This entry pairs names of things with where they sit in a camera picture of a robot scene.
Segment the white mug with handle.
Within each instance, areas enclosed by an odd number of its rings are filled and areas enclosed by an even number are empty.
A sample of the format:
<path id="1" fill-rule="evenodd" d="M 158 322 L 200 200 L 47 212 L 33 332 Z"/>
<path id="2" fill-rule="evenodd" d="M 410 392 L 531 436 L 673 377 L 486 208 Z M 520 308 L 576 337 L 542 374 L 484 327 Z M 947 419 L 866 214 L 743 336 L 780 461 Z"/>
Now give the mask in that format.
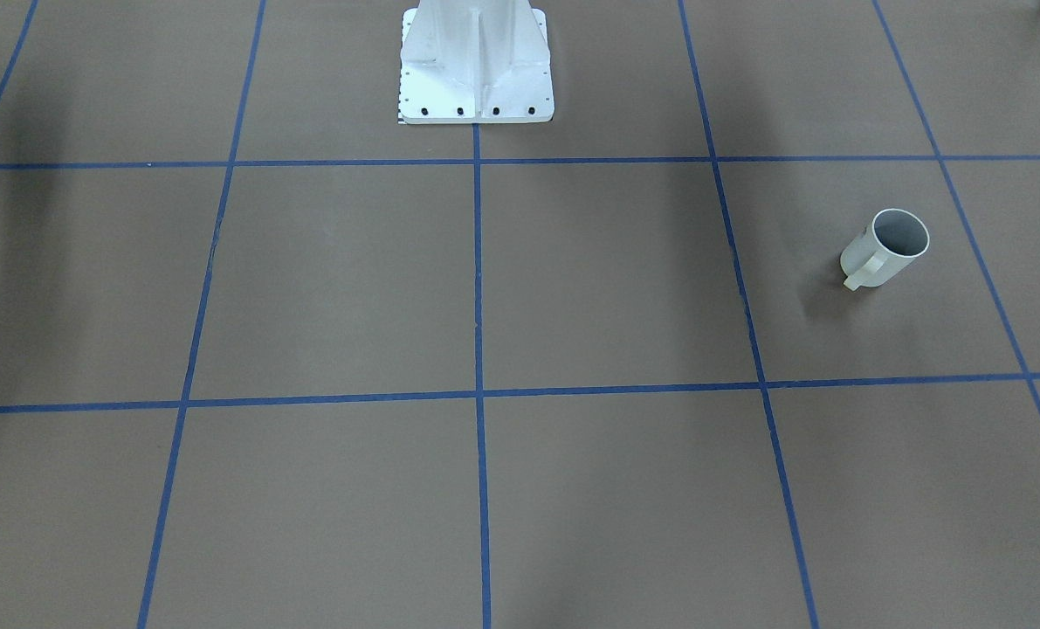
<path id="1" fill-rule="evenodd" d="M 883 286 L 922 256 L 930 242 L 926 224 L 913 212 L 899 208 L 876 212 L 839 256 L 843 286 L 851 291 Z"/>

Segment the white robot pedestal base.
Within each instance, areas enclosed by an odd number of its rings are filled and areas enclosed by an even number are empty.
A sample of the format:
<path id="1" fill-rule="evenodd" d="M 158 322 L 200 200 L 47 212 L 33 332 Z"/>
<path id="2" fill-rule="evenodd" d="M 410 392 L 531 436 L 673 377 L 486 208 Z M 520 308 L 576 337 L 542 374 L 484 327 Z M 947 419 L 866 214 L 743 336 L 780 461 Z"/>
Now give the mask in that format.
<path id="1" fill-rule="evenodd" d="M 420 1 L 401 19 L 397 122 L 553 120 L 548 20 L 527 1 Z"/>

